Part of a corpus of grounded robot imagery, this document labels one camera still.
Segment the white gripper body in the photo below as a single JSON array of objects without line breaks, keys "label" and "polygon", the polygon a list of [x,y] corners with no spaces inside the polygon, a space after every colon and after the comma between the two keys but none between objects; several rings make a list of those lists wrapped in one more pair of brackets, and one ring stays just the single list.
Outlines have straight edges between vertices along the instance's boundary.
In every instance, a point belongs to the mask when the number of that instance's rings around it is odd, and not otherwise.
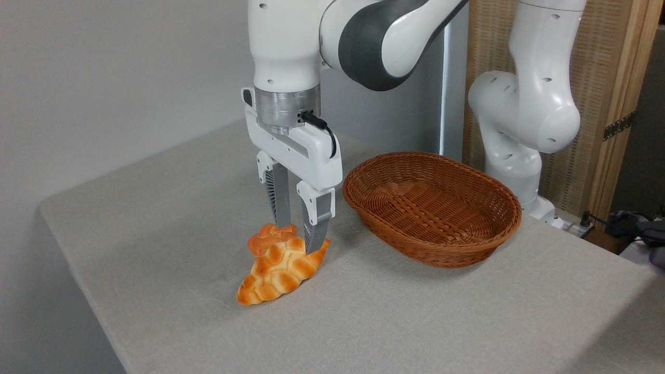
[{"label": "white gripper body", "polygon": [[330,134],[301,119],[302,113],[321,115],[321,91],[268,92],[245,87],[246,121],[252,143],[283,164],[316,190],[336,187],[342,181],[341,150],[332,158]]}]

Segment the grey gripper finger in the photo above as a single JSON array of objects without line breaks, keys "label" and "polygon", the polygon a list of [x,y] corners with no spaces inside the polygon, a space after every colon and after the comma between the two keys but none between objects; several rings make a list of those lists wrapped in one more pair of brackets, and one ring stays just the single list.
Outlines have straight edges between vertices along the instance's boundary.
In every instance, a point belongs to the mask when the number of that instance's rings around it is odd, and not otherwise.
[{"label": "grey gripper finger", "polygon": [[297,184],[302,201],[302,222],[308,254],[321,249],[325,241],[329,221],[335,217],[335,189],[316,190],[306,181]]},{"label": "grey gripper finger", "polygon": [[290,225],[289,170],[264,151],[257,154],[257,170],[259,181],[268,193],[276,226],[284,228]]}]

